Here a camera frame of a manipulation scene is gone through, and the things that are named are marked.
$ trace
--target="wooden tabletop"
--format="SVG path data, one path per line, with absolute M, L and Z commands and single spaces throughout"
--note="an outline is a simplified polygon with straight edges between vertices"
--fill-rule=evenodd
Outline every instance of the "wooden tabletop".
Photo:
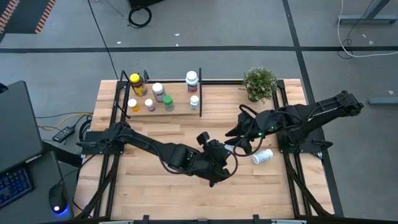
M 289 104 L 306 104 L 300 80 L 284 81 Z M 115 87 L 116 81 L 101 82 L 92 131 L 108 128 Z M 265 104 L 251 103 L 238 87 L 203 85 L 202 117 L 197 114 L 140 116 L 130 119 L 129 123 L 134 130 L 158 141 L 182 143 L 202 150 L 196 137 L 204 131 L 211 139 L 227 140 L 224 135 L 236 126 L 240 104 L 249 105 L 258 112 L 274 109 L 272 100 Z M 207 180 L 196 176 L 169 174 L 158 157 L 126 145 L 120 158 L 111 218 L 141 220 L 143 215 L 150 215 L 151 220 L 252 219 L 253 214 L 260 218 L 293 218 L 287 174 L 276 135 L 267 136 L 261 149 L 271 149 L 274 157 L 259 165 L 255 165 L 251 157 L 239 157 L 237 173 L 211 188 Z M 308 189 L 325 210 L 333 213 L 321 160 L 311 154 L 301 154 L 300 157 Z M 102 160 L 103 156 L 95 156 L 80 172 L 75 202 L 81 207 L 90 201 L 98 187 Z M 233 170 L 234 159 L 230 156 L 227 162 L 227 168 Z M 296 191 L 303 213 L 302 196 L 297 186 Z M 104 195 L 101 214 L 104 214 L 108 194 Z

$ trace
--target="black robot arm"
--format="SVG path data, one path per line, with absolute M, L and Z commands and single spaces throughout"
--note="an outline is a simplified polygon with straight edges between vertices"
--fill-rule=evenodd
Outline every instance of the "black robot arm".
M 342 91 L 332 98 L 317 103 L 285 106 L 276 111 L 265 110 L 257 113 L 245 105 L 239 108 L 242 113 L 238 116 L 238 125 L 226 133 L 226 136 L 234 136 L 234 138 L 227 140 L 225 144 L 241 147 L 246 155 L 249 155 L 254 153 L 250 141 L 276 132 L 283 132 L 285 138 L 283 142 L 298 148 L 309 133 L 324 124 L 336 118 L 358 115 L 363 104 L 359 103 L 352 94 Z M 255 117 L 253 118 L 244 109 L 250 111 Z
M 100 141 L 83 142 L 81 146 L 107 148 L 127 143 L 158 156 L 163 167 L 171 174 L 196 175 L 209 180 L 211 187 L 233 175 L 224 169 L 231 154 L 224 144 L 217 140 L 209 141 L 207 132 L 201 133 L 197 141 L 203 145 L 203 152 L 184 144 L 158 142 L 135 132 L 127 122 L 118 122 L 104 131 Z

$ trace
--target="warning stripe tape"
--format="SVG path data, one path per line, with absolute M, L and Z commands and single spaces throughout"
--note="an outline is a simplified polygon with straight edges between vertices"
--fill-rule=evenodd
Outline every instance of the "warning stripe tape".
M 40 18 L 40 21 L 36 26 L 36 30 L 35 30 L 36 34 L 39 34 L 43 30 L 44 24 L 47 21 L 47 18 L 49 18 L 50 12 L 51 12 L 52 8 L 54 7 L 54 4 L 55 4 L 55 0 L 50 0 L 49 3 L 47 3 L 47 7 L 45 8 L 42 17 Z
M 0 34 L 2 34 L 6 28 L 8 21 L 19 4 L 19 0 L 10 0 L 0 16 Z

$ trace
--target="yellow cable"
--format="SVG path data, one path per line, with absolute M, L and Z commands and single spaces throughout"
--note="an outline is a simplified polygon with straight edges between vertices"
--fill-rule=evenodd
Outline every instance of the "yellow cable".
M 64 122 L 67 121 L 68 119 L 70 119 L 70 118 L 72 118 L 72 117 L 75 117 L 75 116 L 82 116 L 82 115 L 92 115 L 92 114 L 90 114 L 90 113 L 78 113 L 78 114 L 74 114 L 74 115 L 71 115 L 71 116 L 69 116 L 69 117 L 63 119 L 61 122 L 59 122 L 59 123 L 58 123 L 57 125 L 55 125 L 53 128 L 45 128 L 45 127 L 43 127 L 43 126 L 39 126 L 39 128 L 43 129 L 44 131 L 52 131 L 52 130 L 56 129 L 57 127 L 59 127 L 62 123 L 64 123 Z

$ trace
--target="potted plant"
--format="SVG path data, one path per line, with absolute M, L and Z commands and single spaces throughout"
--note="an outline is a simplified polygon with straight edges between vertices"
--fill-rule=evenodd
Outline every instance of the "potted plant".
M 277 90 L 277 77 L 272 71 L 264 67 L 252 68 L 244 74 L 244 88 L 248 92 L 251 102 L 269 100 L 272 98 L 272 92 Z

